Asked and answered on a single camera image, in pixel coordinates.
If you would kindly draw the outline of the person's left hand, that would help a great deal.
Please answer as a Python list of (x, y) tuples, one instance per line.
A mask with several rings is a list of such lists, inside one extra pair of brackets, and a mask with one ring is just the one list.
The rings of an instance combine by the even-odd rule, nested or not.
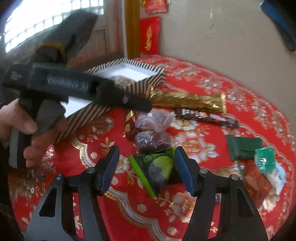
[(48, 146), (53, 142), (56, 133), (67, 130), (67, 127), (67, 120), (61, 118), (47, 132), (35, 135), (37, 131), (36, 122), (18, 104), (17, 100), (1, 107), (1, 145), (4, 148), (7, 148), (10, 143), (12, 128), (27, 135), (33, 135), (31, 144), (23, 152), (27, 167), (37, 165), (43, 158)]

